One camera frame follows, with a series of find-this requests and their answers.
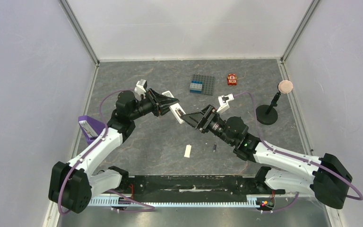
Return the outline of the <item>white battery cover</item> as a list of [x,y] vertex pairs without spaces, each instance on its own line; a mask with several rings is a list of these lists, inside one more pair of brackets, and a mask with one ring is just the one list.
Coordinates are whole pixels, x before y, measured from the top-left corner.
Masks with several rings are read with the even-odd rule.
[[184,152],[184,157],[190,158],[191,148],[192,148],[192,146],[190,144],[186,146],[185,152]]

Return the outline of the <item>white remote control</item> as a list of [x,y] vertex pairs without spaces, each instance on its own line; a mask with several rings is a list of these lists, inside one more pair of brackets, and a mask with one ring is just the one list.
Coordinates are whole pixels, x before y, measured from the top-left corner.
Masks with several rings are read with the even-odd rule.
[[[163,92],[162,95],[174,98],[173,94],[169,90]],[[176,103],[176,104],[171,105],[170,110],[172,111],[172,113],[173,113],[174,117],[176,118],[176,120],[178,121],[178,123],[183,124],[184,120],[181,118],[181,116],[185,115],[186,113],[183,110],[183,108],[180,106],[180,104]]]

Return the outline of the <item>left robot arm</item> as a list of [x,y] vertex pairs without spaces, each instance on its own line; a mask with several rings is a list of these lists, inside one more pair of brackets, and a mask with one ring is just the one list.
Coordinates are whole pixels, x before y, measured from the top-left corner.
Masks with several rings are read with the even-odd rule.
[[177,98],[148,89],[137,99],[131,90],[116,91],[115,109],[97,138],[79,155],[68,162],[57,162],[52,167],[48,198],[57,203],[58,212],[82,212],[91,199],[114,189],[124,193],[129,189],[127,172],[111,167],[94,174],[97,167],[117,147],[122,145],[135,129],[134,121],[147,114],[162,116],[170,111]]

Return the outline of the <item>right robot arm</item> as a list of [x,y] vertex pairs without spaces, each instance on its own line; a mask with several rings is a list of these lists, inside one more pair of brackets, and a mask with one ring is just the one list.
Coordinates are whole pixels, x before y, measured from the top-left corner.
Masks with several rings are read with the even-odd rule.
[[323,157],[306,156],[268,144],[250,134],[241,117],[223,120],[211,105],[199,112],[183,114],[181,118],[201,133],[211,132],[219,137],[234,148],[238,158],[266,164],[254,180],[258,192],[300,192],[315,196],[331,208],[343,208],[352,176],[336,156],[329,153]]

